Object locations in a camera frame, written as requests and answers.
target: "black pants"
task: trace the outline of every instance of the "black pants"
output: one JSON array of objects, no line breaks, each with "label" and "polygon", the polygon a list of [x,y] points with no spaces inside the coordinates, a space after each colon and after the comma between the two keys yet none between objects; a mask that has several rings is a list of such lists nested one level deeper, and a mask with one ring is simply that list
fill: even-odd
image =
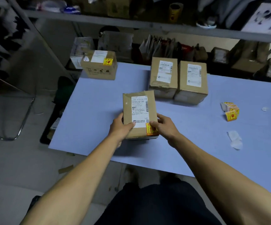
[{"label": "black pants", "polygon": [[187,182],[168,176],[160,185],[142,189],[127,183],[95,225],[220,224]]}]

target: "forearm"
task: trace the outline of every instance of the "forearm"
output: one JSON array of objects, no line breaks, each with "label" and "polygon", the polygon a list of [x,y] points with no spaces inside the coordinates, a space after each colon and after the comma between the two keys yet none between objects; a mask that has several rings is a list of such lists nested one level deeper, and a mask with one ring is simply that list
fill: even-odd
[{"label": "forearm", "polygon": [[79,224],[117,145],[114,137],[106,137],[83,162],[41,197],[22,224]]},{"label": "forearm", "polygon": [[271,224],[271,193],[186,137],[175,145],[226,223]]}]

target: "metal shelf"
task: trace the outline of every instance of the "metal shelf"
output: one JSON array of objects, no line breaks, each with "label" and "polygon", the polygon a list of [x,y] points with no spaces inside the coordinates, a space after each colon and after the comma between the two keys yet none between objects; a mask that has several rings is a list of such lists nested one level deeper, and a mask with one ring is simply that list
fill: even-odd
[{"label": "metal shelf", "polygon": [[26,14],[26,16],[32,17],[32,18],[66,20],[66,21],[73,21],[73,22],[93,23],[93,24],[111,25],[111,26],[127,27],[127,28],[141,28],[141,29],[150,29],[150,30],[158,30],[158,31],[165,31],[165,32],[177,32],[177,33],[184,33],[184,34],[204,35],[204,36],[212,36],[212,37],[231,38],[231,39],[245,39],[245,40],[271,43],[271,35],[268,35],[268,34],[249,33],[249,32],[227,30],[227,29],[205,30],[199,27],[193,27],[189,25],[154,23],[154,22],[136,21],[136,20],[110,18],[110,17],[74,15],[74,14],[41,12],[41,11],[32,11],[32,10],[24,10],[24,13]]}]

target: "light blue table surface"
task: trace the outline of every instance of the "light blue table surface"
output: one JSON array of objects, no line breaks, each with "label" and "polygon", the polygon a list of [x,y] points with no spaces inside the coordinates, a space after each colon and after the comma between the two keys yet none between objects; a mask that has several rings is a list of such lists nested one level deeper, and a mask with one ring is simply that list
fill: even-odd
[{"label": "light blue table surface", "polygon": [[[149,72],[149,66],[128,63],[118,63],[114,81],[89,79],[83,72],[49,148],[88,155],[122,111],[122,94],[147,90]],[[271,83],[216,75],[207,79],[209,94],[199,105],[156,99],[157,112],[171,117],[178,130],[200,148],[271,192]],[[238,119],[227,122],[220,102],[238,105]],[[242,137],[241,151],[230,146],[230,130]],[[123,141],[111,160],[193,176],[162,136]]]}]

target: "person's right hand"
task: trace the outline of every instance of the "person's right hand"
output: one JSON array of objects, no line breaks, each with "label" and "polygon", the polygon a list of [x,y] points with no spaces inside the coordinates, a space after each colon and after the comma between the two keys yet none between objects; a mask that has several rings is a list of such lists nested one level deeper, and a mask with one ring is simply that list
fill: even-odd
[{"label": "person's right hand", "polygon": [[166,117],[161,114],[157,114],[159,118],[158,121],[151,121],[150,125],[154,128],[157,128],[160,135],[168,140],[169,145],[175,147],[175,140],[182,136],[178,131],[171,118]]}]

